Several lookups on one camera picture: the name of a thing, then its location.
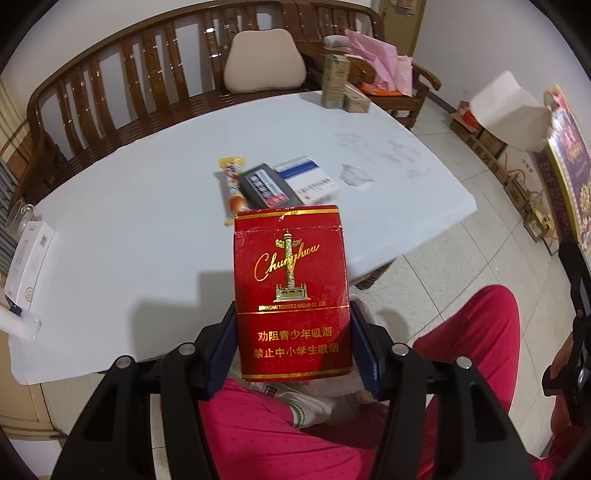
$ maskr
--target pink bag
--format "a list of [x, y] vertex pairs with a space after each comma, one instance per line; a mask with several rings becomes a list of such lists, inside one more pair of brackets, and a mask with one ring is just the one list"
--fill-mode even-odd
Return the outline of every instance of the pink bag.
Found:
[[396, 90], [403, 95], [413, 96], [413, 59], [406, 55], [398, 56], [398, 65], [396, 66]]
[[351, 42], [351, 54], [363, 57], [375, 69], [373, 85], [388, 92], [396, 90], [395, 79], [398, 64], [396, 47], [377, 38], [368, 37], [349, 29], [345, 30], [345, 35]]

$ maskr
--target white product box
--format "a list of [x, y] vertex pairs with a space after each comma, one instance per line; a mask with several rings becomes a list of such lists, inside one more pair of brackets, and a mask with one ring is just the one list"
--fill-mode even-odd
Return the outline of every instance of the white product box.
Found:
[[313, 205], [338, 191], [336, 183], [312, 159], [303, 156], [273, 167], [304, 205]]
[[31, 308], [37, 277], [54, 234], [45, 222], [28, 222], [18, 242], [4, 293], [23, 310]]

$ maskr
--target decorative box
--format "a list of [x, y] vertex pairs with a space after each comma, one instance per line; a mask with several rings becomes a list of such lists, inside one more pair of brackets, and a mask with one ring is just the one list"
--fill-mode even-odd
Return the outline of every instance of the decorative box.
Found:
[[234, 282], [242, 378], [309, 380], [351, 371], [349, 292], [336, 206], [239, 213]]

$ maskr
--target snack wrapper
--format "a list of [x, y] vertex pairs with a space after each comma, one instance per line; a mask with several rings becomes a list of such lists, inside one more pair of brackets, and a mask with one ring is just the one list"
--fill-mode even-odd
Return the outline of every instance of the snack wrapper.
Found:
[[248, 202], [238, 186], [238, 177], [245, 163], [244, 157], [225, 157], [219, 159], [220, 168], [226, 176], [226, 194], [228, 196], [228, 212], [224, 220], [224, 225], [233, 224], [234, 217], [238, 212], [245, 212], [250, 209]]

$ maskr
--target white table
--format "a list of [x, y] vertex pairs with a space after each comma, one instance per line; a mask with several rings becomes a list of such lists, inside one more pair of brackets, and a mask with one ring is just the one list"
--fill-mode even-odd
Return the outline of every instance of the white table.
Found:
[[[218, 158], [248, 167], [301, 155], [334, 179], [350, 279], [476, 210], [473, 197], [411, 132], [372, 105], [327, 110], [316, 92], [200, 116], [120, 148], [38, 205], [55, 230], [31, 310], [38, 338], [10, 338], [23, 384], [144, 360], [192, 341], [233, 300], [232, 235]], [[342, 165], [375, 179], [352, 187]]]

